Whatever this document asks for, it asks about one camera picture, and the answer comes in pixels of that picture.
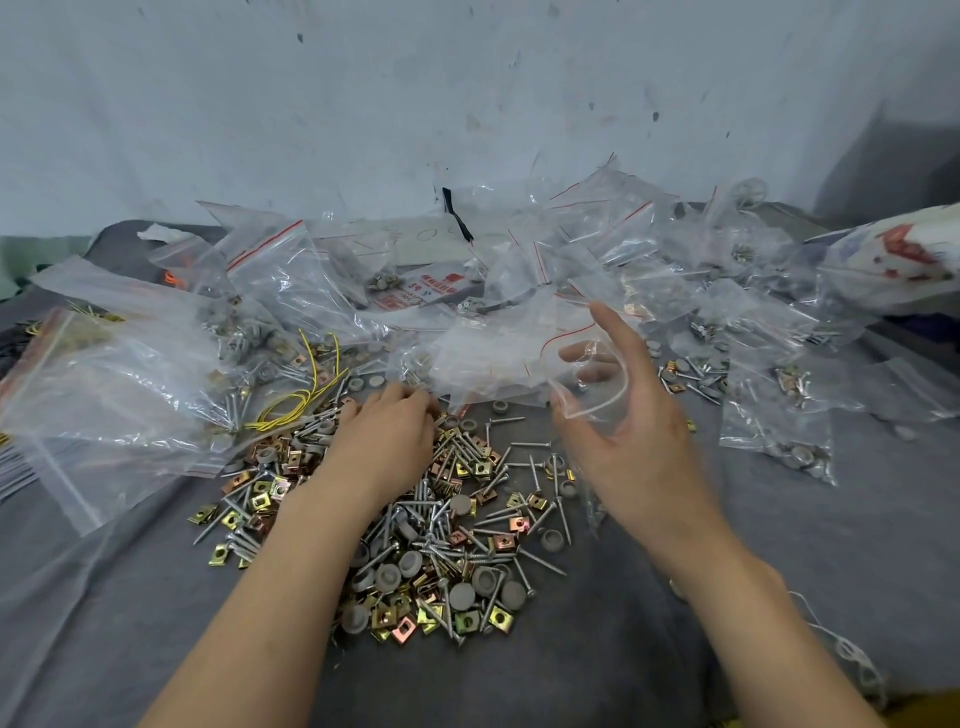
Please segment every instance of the gray tablecloth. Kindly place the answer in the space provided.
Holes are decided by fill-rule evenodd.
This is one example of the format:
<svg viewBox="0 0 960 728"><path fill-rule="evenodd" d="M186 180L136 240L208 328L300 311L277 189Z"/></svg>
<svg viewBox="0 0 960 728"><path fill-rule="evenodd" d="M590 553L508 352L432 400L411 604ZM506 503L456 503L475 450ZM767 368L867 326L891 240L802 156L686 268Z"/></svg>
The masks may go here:
<svg viewBox="0 0 960 728"><path fill-rule="evenodd" d="M150 244L134 235L147 225L107 229L90 258L155 279L143 259ZM53 300L28 291L0 307L0 323ZM855 344L845 355L872 353ZM719 407L681 400L734 528L820 620L866 650L894 692L960 686L956 424L920 427L908 444L867 416L836 414L831 488L718 448ZM496 446L548 436L543 411L514 410L528 420L496 430ZM190 545L187 516L217 492L214 481L183 481L83 540L40 487L0 506L0 725L136 722L240 576L206 565L211 540ZM530 566L539 594L509 637L460 651L439 632L403 647L369 635L331 646L316 724L679 727L728 711L696 619L642 549L609 520L590 535L582 507L571 524L574 548L553 557L569 576ZM255 680L256 665L224 679Z"/></svg>

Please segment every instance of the white wire bundle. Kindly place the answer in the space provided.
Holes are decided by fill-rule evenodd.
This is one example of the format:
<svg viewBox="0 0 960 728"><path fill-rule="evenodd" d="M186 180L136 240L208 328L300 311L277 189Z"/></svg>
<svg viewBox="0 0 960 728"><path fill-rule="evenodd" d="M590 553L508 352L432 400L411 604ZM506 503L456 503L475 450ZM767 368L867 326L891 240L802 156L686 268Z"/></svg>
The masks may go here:
<svg viewBox="0 0 960 728"><path fill-rule="evenodd" d="M10 440L0 444L0 503L36 480L36 473Z"/></svg>

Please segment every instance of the gray cloth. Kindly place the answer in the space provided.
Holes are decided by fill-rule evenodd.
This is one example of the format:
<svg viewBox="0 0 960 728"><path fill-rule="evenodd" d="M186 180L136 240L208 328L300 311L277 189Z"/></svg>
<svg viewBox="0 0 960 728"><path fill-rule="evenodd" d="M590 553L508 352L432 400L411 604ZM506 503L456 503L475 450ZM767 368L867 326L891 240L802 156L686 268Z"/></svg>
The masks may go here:
<svg viewBox="0 0 960 728"><path fill-rule="evenodd" d="M147 225L107 229L91 259L155 279L143 261L151 246L134 235ZM36 315L51 301L28 291L0 314ZM870 357L860 344L845 355ZM823 624L863 648L897 692L960 686L956 425L919 427L908 444L869 417L836 415L840 486L831 488L718 448L719 407L680 401L734 528ZM498 447L547 436L545 412L511 414L521 411L527 422L494 431ZM474 418L488 414L477 407ZM197 530L186 518L216 499L217 485L174 484L83 540L40 487L0 506L0 725L139 719L239 578L206 565L215 539L190 545ZM689 609L615 523L594 537L583 504L570 512L575 546L551 557L569 576L526 569L539 593L510 636L461 650L440 631L403 647L341 639L327 650L314 723L679 727L725 714L729 697ZM236 666L224 680L255 680L256 670Z"/></svg>

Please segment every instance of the person's right hand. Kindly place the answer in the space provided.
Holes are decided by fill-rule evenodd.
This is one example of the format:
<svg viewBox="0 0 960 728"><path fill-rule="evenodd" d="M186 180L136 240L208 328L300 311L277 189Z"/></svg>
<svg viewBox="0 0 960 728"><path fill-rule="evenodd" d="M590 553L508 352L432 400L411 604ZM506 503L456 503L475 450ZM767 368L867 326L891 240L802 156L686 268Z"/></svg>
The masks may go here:
<svg viewBox="0 0 960 728"><path fill-rule="evenodd" d="M628 412L606 437L586 418L565 418L555 394L554 425L610 515L647 549L658 568L682 576L735 539L704 477L686 416L663 390L643 340L602 303L591 303L590 313L626 361ZM560 356L573 361L582 353L583 345L574 344ZM573 396L567 392L564 397L567 411L575 411Z"/></svg>

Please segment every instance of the wall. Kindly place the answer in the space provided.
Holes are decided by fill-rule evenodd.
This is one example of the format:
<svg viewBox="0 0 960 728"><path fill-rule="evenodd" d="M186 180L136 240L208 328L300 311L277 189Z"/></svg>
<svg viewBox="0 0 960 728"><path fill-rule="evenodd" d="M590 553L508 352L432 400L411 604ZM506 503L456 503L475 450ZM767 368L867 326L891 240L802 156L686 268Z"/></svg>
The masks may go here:
<svg viewBox="0 0 960 728"><path fill-rule="evenodd" d="M689 198L759 175L864 215L892 146L892 210L956 179L958 29L955 0L6 0L0 232L415 214L613 151Z"/></svg>

